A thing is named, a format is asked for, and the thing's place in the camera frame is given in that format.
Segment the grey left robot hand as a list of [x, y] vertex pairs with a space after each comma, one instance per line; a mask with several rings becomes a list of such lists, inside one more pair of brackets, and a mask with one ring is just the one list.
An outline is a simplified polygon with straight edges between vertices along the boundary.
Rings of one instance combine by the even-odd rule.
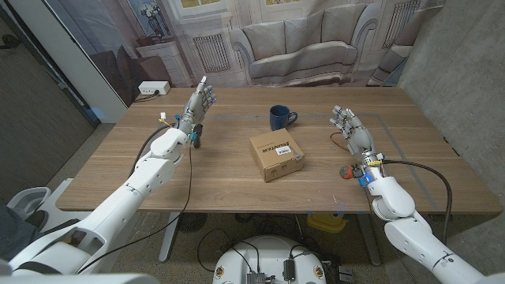
[[189, 135], [196, 125], [202, 123], [204, 115], [215, 101], [216, 97], [212, 93], [212, 86], [207, 85], [207, 77], [203, 76], [183, 108], [178, 129]]

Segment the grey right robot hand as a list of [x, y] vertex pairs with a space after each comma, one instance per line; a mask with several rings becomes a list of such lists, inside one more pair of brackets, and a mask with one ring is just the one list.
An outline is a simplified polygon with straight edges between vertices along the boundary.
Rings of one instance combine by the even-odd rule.
[[335, 117], [330, 119], [331, 124], [342, 133], [350, 154], [357, 160], [364, 175], [372, 181], [383, 178], [374, 139], [358, 116], [351, 109], [340, 106], [335, 106], [332, 113]]

